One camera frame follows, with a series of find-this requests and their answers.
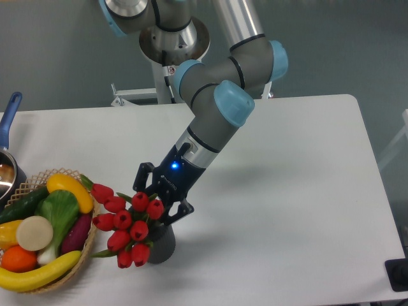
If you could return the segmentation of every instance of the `blue pot handle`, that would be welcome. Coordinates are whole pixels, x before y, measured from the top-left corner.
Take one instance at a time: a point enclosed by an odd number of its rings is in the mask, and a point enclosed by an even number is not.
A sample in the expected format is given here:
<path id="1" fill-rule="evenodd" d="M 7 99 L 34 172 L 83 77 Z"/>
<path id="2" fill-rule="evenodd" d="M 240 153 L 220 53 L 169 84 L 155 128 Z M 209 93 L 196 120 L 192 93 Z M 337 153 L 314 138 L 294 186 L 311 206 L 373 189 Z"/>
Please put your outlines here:
<path id="1" fill-rule="evenodd" d="M 0 121 L 0 148 L 8 149 L 8 135 L 10 133 L 11 123 L 13 122 L 15 113 L 17 113 L 22 98 L 23 95 L 21 92 L 14 92 L 7 104 L 6 111 Z"/>

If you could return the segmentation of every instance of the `wicker basket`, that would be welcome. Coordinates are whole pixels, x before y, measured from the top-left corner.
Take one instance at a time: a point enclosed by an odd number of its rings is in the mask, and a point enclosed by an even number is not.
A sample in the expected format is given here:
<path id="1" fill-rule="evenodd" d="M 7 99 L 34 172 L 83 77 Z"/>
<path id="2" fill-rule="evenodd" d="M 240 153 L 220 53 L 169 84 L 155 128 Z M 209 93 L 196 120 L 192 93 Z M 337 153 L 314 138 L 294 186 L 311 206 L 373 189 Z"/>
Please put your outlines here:
<path id="1" fill-rule="evenodd" d="M 11 196 L 10 200 L 8 200 L 6 206 L 13 205 L 17 200 L 19 200 L 25 194 L 30 193 L 37 187 L 44 186 L 48 178 L 55 173 L 67 174 L 77 179 L 78 181 L 80 181 L 80 173 L 76 170 L 70 170 L 70 169 L 66 170 L 64 168 L 61 168 L 59 170 L 52 169 L 52 170 L 46 170 L 44 172 L 40 172 L 39 174 L 33 175 L 31 178 L 28 178 L 25 183 L 22 183 L 20 187 L 16 189 L 15 193 Z M 94 200 L 94 210 L 92 212 L 93 217 L 94 217 L 99 213 L 99 203 L 93 197 L 92 199 Z M 59 279 L 51 282 L 50 284 L 47 284 L 35 290 L 24 291 L 23 293 L 30 293 L 30 294 L 44 293 L 44 292 L 48 292 L 48 291 L 60 288 L 62 285 L 68 282 L 74 276 L 74 274 L 76 274 L 79 271 L 81 266 L 84 265 L 86 259 L 88 258 L 88 254 L 92 248 L 92 243 L 95 239 L 95 234 L 96 234 L 96 227 L 92 225 L 91 229 L 89 230 L 88 239 L 86 240 L 84 248 L 82 249 L 82 254 L 79 259 L 79 262 L 71 269 L 71 271 L 64 274 Z M 0 262 L 1 262 L 1 258 L 3 257 L 3 254 L 4 254 L 4 251 L 0 249 Z"/>

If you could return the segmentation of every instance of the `red tulip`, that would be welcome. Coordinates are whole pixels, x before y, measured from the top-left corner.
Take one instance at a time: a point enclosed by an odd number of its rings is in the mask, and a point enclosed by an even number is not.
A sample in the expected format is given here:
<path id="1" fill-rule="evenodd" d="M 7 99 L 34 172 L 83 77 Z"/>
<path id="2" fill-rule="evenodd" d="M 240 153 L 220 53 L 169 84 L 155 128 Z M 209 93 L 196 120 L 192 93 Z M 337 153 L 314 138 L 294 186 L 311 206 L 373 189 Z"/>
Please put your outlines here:
<path id="1" fill-rule="evenodd" d="M 127 231 L 117 230 L 108 239 L 108 250 L 112 252 L 117 252 L 123 249 L 130 242 L 131 238 Z"/>
<path id="2" fill-rule="evenodd" d="M 147 194 L 138 192 L 132 198 L 132 207 L 137 212 L 144 212 L 149 204 L 149 197 Z"/>
<path id="3" fill-rule="evenodd" d="M 113 230 L 113 214 L 101 214 L 92 219 L 92 223 L 101 231 Z"/>
<path id="4" fill-rule="evenodd" d="M 147 206 L 146 212 L 152 220 L 158 220 L 164 212 L 163 202 L 160 200 L 153 200 Z"/>
<path id="5" fill-rule="evenodd" d="M 121 269 L 129 268 L 132 265 L 132 255 L 131 252 L 125 251 L 125 249 L 120 250 L 117 255 L 117 266 Z"/>
<path id="6" fill-rule="evenodd" d="M 134 241 L 142 241 L 149 234 L 149 228 L 145 221 L 136 221 L 130 229 L 130 237 Z"/>
<path id="7" fill-rule="evenodd" d="M 107 198 L 113 196 L 113 190 L 101 184 L 93 184 L 91 194 L 98 203 L 104 204 Z"/>
<path id="8" fill-rule="evenodd" d="M 131 255 L 135 266 L 143 266 L 149 259 L 150 249 L 145 244 L 136 244 L 132 248 Z"/>
<path id="9" fill-rule="evenodd" d="M 126 230 L 132 223 L 132 215 L 127 210 L 121 210 L 113 217 L 113 225 L 118 230 Z"/>
<path id="10" fill-rule="evenodd" d="M 126 208 L 126 200 L 120 196 L 110 196 L 103 202 L 103 206 L 107 211 L 116 214 Z"/>

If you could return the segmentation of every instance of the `white table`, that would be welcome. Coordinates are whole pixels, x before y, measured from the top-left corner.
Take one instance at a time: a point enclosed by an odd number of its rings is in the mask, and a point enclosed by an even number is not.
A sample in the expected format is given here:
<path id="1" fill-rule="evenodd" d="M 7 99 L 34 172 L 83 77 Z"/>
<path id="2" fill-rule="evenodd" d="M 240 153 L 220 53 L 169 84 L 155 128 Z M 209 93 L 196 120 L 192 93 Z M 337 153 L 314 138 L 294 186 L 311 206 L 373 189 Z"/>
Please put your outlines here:
<path id="1" fill-rule="evenodd" d="M 186 105 L 19 112 L 10 152 L 33 175 L 78 169 L 132 193 L 193 115 Z M 0 290 L 7 305 L 328 305 L 408 297 L 384 262 L 404 256 L 357 101 L 257 101 L 188 197 L 174 255 L 119 270 L 94 259 L 63 290 Z M 95 251 L 104 249 L 100 234 Z"/>

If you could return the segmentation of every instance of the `banana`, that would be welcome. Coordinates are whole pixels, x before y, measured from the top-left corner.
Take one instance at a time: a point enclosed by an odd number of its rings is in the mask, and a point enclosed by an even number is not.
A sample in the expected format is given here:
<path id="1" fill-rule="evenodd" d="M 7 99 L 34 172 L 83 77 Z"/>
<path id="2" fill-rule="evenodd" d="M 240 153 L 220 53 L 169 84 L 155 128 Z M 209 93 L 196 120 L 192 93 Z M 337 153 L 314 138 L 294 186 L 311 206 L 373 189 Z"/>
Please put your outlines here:
<path id="1" fill-rule="evenodd" d="M 41 268 L 24 273 L 14 273 L 0 268 L 0 287 L 16 292 L 40 288 L 71 270 L 80 257 L 81 251 L 72 251 Z"/>

